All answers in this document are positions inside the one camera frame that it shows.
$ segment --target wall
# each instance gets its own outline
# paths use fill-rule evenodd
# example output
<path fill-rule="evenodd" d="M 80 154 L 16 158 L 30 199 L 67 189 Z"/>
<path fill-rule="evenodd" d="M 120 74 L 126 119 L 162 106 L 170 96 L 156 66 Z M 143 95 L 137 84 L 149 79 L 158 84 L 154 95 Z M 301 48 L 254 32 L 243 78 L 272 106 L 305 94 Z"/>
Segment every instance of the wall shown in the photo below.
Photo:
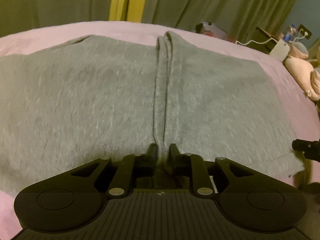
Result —
<path fill-rule="evenodd" d="M 309 49 L 320 37 L 320 0 L 297 0 L 282 26 L 282 31 L 285 32 L 287 26 L 291 24 L 296 28 L 303 24 L 312 32 L 309 40 L 301 40 L 301 43 Z"/>

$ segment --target bedside table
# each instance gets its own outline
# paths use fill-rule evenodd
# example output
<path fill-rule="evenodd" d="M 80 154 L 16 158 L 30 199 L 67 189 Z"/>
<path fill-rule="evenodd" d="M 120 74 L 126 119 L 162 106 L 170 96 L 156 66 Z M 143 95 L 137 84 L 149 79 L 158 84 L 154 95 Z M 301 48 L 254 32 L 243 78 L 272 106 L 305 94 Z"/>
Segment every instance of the bedside table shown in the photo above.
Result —
<path fill-rule="evenodd" d="M 272 36 L 270 33 L 266 32 L 265 30 L 257 27 L 256 31 L 254 32 L 251 40 L 256 41 L 256 42 L 265 42 L 270 38 L 276 39 L 274 36 Z M 257 44 L 254 42 L 250 42 L 247 47 L 251 49 L 255 49 L 258 51 L 261 51 L 263 53 L 269 54 L 274 46 L 277 44 L 274 40 L 271 40 L 265 44 Z"/>

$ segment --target mattress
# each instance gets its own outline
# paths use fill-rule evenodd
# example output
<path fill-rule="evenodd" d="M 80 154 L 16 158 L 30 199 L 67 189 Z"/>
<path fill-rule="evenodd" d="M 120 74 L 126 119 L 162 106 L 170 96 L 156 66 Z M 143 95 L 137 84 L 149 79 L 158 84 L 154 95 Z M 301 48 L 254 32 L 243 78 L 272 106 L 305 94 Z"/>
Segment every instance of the mattress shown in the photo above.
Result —
<path fill-rule="evenodd" d="M 297 138 L 310 141 L 319 140 L 320 122 L 315 105 L 305 97 L 282 62 L 259 51 L 217 38 L 159 25 L 129 22 L 84 22 L 34 29 L 0 38 L 0 56 L 27 55 L 89 34 L 142 45 L 155 45 L 157 37 L 164 35 L 167 31 L 179 34 L 199 48 L 258 62 L 276 88 Z M 314 181 L 320 181 L 320 165 L 316 162 L 313 163 L 312 182 Z M 293 184 L 292 178 L 287 178 L 284 182 Z M 0 192 L 0 200 L 0 239 L 6 240 L 17 234 L 21 227 L 12 208 L 13 198 Z"/>

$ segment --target wall socket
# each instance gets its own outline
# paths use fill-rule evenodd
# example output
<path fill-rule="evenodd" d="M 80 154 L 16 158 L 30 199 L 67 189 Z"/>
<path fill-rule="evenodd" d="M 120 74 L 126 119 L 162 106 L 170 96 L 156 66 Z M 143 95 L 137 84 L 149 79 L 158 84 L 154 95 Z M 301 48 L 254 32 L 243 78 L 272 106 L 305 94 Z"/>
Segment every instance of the wall socket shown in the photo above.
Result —
<path fill-rule="evenodd" d="M 304 35 L 304 32 L 307 32 L 308 33 L 308 36 L 306 36 L 306 39 L 310 39 L 311 38 L 311 31 L 309 31 L 305 26 L 303 26 L 302 24 L 300 24 L 297 32 L 299 33 L 299 31 L 301 30 L 301 35 L 303 36 Z"/>

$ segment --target water bottle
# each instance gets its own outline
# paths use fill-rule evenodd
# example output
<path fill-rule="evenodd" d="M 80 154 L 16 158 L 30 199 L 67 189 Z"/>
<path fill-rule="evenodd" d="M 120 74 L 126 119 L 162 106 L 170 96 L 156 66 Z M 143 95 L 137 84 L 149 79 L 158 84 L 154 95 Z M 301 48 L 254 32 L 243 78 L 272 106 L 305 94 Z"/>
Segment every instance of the water bottle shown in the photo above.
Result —
<path fill-rule="evenodd" d="M 291 26 L 288 26 L 287 31 L 283 37 L 283 40 L 286 42 L 289 42 L 292 35 L 296 32 L 295 26 L 292 24 Z"/>

